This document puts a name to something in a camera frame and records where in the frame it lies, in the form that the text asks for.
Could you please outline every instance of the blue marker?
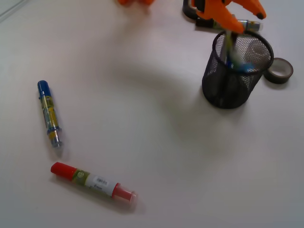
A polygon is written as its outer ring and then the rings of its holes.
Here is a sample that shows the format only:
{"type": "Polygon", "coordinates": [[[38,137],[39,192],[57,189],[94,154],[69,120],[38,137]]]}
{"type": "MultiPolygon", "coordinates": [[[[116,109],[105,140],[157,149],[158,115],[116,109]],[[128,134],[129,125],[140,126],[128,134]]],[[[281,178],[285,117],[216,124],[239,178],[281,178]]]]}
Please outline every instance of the blue marker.
{"type": "Polygon", "coordinates": [[[53,98],[46,81],[38,82],[39,99],[46,122],[47,135],[51,141],[53,148],[61,148],[63,146],[60,140],[61,128],[58,125],[53,98]]]}

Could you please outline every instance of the orange clamp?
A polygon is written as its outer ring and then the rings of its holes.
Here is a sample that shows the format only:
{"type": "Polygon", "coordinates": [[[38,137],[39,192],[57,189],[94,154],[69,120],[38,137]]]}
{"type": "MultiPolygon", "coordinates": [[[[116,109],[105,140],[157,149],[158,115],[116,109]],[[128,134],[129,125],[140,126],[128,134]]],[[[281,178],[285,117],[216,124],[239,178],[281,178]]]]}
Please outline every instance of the orange clamp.
{"type": "Polygon", "coordinates": [[[191,4],[194,7],[200,5],[197,7],[197,15],[200,18],[214,19],[224,29],[243,33],[243,25],[226,8],[232,1],[243,6],[259,19],[266,18],[265,10],[258,0],[191,0],[191,4]]]}

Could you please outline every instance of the blue cap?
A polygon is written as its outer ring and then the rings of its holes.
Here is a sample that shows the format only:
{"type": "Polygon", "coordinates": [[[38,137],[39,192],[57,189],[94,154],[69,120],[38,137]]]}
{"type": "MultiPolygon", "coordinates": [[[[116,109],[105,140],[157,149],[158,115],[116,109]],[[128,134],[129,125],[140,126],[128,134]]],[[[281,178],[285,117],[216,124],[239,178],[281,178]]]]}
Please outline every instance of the blue cap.
{"type": "Polygon", "coordinates": [[[39,99],[42,98],[42,92],[45,96],[51,96],[48,83],[44,80],[38,82],[39,99]]]}

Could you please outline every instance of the red marker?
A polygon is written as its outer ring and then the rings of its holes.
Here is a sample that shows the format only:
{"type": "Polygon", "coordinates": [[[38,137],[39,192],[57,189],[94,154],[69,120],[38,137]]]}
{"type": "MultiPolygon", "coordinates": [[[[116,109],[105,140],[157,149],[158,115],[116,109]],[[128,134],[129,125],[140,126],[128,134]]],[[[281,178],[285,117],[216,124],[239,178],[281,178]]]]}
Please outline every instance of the red marker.
{"type": "Polygon", "coordinates": [[[112,182],[103,177],[60,162],[56,162],[51,167],[51,172],[60,177],[64,177],[75,184],[94,189],[100,193],[112,197],[113,199],[122,198],[130,204],[134,204],[138,197],[135,191],[129,191],[128,189],[122,187],[120,183],[112,182]]]}

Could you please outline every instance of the green label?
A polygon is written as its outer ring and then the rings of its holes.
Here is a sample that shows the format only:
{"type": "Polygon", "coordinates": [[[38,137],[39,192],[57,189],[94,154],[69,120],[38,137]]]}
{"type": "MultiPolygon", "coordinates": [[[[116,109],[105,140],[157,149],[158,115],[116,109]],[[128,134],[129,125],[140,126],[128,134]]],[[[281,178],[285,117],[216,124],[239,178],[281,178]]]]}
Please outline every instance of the green label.
{"type": "Polygon", "coordinates": [[[72,182],[74,184],[78,184],[78,185],[81,185],[81,186],[85,186],[86,184],[86,179],[87,177],[90,175],[89,172],[86,172],[86,171],[83,171],[83,170],[76,170],[76,172],[74,173],[73,175],[73,178],[72,178],[72,182]]]}

